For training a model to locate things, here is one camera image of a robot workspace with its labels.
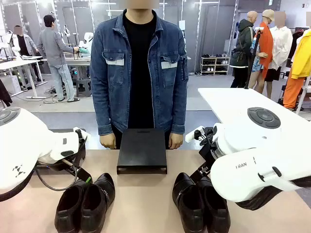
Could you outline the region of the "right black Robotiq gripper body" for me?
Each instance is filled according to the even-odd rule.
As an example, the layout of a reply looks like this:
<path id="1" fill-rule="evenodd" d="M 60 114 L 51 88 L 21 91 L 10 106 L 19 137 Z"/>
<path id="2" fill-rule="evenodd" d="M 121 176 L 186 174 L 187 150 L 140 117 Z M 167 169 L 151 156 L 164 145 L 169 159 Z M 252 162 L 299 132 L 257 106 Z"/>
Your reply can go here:
<path id="1" fill-rule="evenodd" d="M 218 149 L 216 143 L 213 142 L 214 130 L 212 127 L 203 127 L 201 136 L 199 136 L 200 146 L 199 154 L 205 160 L 203 167 L 210 170 L 217 159 L 216 150 Z"/>

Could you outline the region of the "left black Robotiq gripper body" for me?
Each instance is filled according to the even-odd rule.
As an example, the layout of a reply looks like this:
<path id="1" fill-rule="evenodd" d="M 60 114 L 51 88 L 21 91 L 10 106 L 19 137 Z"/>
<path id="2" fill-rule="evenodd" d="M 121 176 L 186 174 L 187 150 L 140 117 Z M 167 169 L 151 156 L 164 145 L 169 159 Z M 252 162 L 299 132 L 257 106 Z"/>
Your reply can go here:
<path id="1" fill-rule="evenodd" d="M 36 168 L 53 171 L 68 170 L 69 173 L 74 173 L 74 167 L 79 168 L 86 158 L 86 139 L 79 138 L 77 151 L 61 151 L 62 149 L 51 151 L 50 154 L 39 158 Z"/>

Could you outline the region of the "person's left hand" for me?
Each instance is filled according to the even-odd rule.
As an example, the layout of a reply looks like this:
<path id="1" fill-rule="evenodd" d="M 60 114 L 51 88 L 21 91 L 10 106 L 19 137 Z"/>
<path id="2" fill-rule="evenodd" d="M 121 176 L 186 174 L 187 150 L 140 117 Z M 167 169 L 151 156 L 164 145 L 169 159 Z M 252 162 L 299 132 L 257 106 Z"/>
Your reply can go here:
<path id="1" fill-rule="evenodd" d="M 168 144 L 169 149 L 171 150 L 178 149 L 182 144 L 183 144 L 182 134 L 170 133 Z"/>

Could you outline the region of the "person's right hand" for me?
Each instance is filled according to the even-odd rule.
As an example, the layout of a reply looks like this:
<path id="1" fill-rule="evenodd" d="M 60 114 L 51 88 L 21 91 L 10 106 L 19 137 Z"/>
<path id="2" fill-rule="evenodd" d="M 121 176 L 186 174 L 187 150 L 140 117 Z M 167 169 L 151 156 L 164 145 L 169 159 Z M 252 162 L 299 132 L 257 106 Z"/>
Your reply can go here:
<path id="1" fill-rule="evenodd" d="M 116 149 L 116 138 L 113 133 L 107 134 L 107 135 L 101 135 L 100 136 L 100 143 L 105 148 L 114 150 Z"/>

